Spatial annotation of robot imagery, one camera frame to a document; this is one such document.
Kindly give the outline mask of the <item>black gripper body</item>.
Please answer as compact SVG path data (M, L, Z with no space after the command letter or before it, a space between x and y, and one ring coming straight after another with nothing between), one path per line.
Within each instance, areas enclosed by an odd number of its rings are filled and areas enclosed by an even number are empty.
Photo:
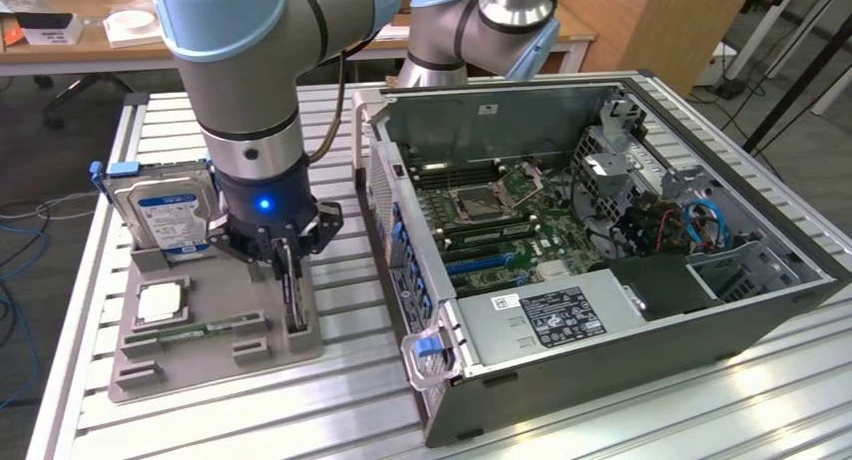
M277 175L248 180L216 170L216 183L224 196L227 217L245 225L268 229L276 243L287 242L285 224L316 202L309 185L309 158L303 154Z

